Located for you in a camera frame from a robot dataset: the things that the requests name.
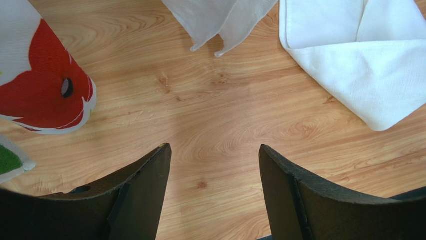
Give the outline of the green patterned cloth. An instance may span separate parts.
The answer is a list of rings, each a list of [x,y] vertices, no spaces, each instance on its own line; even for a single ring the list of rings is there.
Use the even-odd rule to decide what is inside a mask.
[[[0,136],[0,183],[10,181],[34,169],[36,163],[18,145]]]

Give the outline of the white hanging towel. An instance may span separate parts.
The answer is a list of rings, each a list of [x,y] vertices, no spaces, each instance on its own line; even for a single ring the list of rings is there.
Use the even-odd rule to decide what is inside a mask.
[[[271,11],[277,0],[163,0],[162,3],[193,40],[195,52],[219,35],[223,56],[241,44]]]

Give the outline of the red floral cloth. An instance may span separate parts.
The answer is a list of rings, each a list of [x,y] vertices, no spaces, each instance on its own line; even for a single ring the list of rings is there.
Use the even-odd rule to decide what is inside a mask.
[[[42,135],[80,129],[97,103],[94,81],[27,0],[0,3],[0,116]]]

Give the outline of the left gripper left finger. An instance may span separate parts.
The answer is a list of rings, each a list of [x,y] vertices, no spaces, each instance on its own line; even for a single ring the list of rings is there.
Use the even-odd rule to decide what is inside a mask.
[[[141,159],[69,193],[0,191],[3,240],[154,240],[171,168],[162,144]]]

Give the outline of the white cloth napkin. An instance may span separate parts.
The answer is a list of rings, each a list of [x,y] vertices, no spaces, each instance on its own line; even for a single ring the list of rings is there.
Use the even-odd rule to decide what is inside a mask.
[[[374,131],[426,102],[426,21],[413,0],[282,0],[279,38]]]

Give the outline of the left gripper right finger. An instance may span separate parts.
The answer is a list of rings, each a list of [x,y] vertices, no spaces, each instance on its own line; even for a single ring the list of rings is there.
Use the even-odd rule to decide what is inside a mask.
[[[289,161],[268,145],[259,166],[275,240],[423,240],[426,190],[390,198],[335,184]]]

